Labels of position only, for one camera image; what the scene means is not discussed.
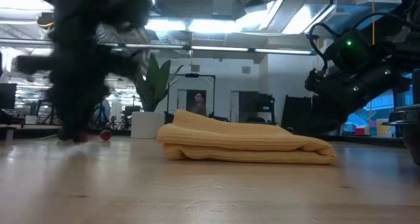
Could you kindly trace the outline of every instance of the table surface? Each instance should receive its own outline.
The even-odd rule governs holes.
[[[334,143],[333,166],[168,161],[155,140],[0,146],[0,222],[420,223],[406,149]]]

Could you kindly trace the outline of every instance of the potted plant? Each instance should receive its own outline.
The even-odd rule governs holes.
[[[155,55],[151,54],[146,79],[140,71],[135,78],[135,86],[143,112],[133,112],[131,117],[131,137],[137,139],[155,139],[160,127],[165,124],[165,114],[155,112],[158,104],[167,96],[173,80],[183,66],[170,74],[171,60],[159,67]]]

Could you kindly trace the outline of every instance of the wooden table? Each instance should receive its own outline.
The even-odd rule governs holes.
[[[335,143],[334,166],[168,161],[153,140],[0,147],[0,223],[420,223],[405,149]]]

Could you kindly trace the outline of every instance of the yellow towel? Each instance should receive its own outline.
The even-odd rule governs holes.
[[[157,139],[171,160],[330,164],[337,159],[333,147],[319,139],[275,125],[220,122],[184,110],[177,110]]]

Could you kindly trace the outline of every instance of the white planter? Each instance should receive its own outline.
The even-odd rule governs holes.
[[[165,114],[156,112],[133,112],[131,138],[156,139],[159,129],[165,125]]]

